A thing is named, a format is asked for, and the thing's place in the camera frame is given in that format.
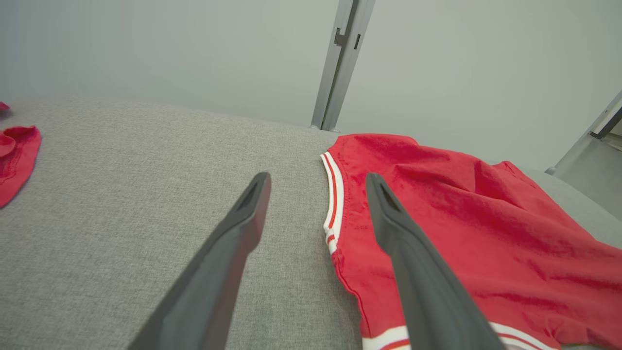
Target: red shorts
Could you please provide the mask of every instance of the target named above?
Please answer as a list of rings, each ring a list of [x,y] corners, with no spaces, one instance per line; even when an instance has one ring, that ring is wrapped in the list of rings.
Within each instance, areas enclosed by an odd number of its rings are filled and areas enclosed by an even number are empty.
[[[340,136],[322,161],[326,242],[358,300],[364,349],[409,346],[391,260],[373,233],[369,172],[383,176],[505,345],[622,348],[622,251],[596,241],[513,164],[391,135]]]

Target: striped trim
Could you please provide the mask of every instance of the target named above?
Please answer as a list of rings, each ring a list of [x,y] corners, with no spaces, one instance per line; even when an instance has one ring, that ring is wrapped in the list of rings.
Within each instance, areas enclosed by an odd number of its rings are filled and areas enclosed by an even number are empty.
[[[504,326],[502,324],[490,322],[490,326],[499,335],[501,342],[505,345],[519,346],[525,350],[554,350],[559,348],[552,348],[547,346],[538,339],[530,336],[529,334],[519,331],[516,328]]]
[[[506,346],[514,346],[523,350],[558,350],[547,346],[538,339],[518,329],[490,322],[490,326]],[[406,326],[387,329],[383,334],[375,338],[363,338],[363,350],[393,350],[410,349],[411,343]]]
[[[392,350],[410,349],[411,342],[408,338],[406,326],[387,329],[383,334],[375,338],[363,338],[363,350]]]
[[[324,169],[328,175],[328,214],[324,221],[324,232],[326,232],[326,244],[328,251],[332,254],[337,250],[339,243],[339,233],[341,230],[341,218],[343,217],[343,178],[335,160],[326,152],[322,155]]]

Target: gray fabric surface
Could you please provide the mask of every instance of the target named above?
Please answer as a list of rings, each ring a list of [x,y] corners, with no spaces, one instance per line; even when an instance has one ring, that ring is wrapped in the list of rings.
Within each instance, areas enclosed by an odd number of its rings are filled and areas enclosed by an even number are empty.
[[[0,209],[0,348],[127,345],[251,178],[272,174],[230,348],[360,348],[355,299],[324,244],[319,154],[337,134],[172,106],[68,98],[12,104],[37,125],[35,170]],[[622,224],[524,170],[597,239]]]

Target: clothing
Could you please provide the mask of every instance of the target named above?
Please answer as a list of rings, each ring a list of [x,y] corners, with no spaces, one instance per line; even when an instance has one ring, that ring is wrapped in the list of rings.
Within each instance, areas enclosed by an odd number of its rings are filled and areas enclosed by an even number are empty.
[[[0,133],[0,207],[28,180],[39,152],[41,134],[35,126],[15,126]]]
[[[622,251],[596,241],[510,162],[372,134],[340,136],[322,161],[326,242],[358,299],[364,349],[409,344],[391,260],[373,233],[369,172],[382,175],[506,346],[622,348]]]

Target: gray wall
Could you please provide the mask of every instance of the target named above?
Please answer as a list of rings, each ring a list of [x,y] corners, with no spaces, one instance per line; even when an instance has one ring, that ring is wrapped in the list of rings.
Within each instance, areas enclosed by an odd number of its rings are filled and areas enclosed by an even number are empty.
[[[308,126],[337,0],[2,0],[0,100]],[[544,170],[622,89],[620,0],[378,0],[337,124]]]
[[[620,0],[378,0],[337,128],[545,170],[622,90]]]
[[[337,0],[1,0],[0,101],[129,97],[308,126]]]

